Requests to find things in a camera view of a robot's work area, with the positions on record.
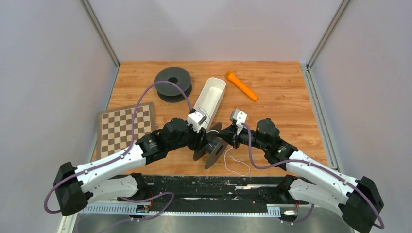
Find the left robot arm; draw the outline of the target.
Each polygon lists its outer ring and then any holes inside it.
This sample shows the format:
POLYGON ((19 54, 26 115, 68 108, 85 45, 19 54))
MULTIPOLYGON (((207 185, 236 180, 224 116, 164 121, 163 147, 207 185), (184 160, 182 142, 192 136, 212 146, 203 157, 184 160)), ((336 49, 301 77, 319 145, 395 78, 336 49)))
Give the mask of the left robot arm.
POLYGON ((84 209, 97 194, 93 188, 123 171, 146 166, 167 156, 170 151, 188 147, 198 152, 206 146, 213 133, 204 128, 195 131, 185 120, 174 118, 162 129, 155 130, 135 141, 130 148, 92 163, 73 166, 62 164, 55 176, 52 193, 63 216, 84 209))

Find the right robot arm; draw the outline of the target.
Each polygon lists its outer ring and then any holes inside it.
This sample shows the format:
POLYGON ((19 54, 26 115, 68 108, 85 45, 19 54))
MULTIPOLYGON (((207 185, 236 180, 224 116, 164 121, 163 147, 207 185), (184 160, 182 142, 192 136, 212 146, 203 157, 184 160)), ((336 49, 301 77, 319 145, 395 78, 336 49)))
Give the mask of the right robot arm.
POLYGON ((216 136, 234 148, 247 145, 250 162, 256 169, 279 167, 296 174, 296 178, 278 188, 282 202, 295 199, 328 209, 360 233, 368 233, 373 227, 385 228, 380 216, 384 203, 372 179, 357 179, 315 161, 281 139, 279 129, 269 118, 260 120, 255 130, 234 120, 216 136))

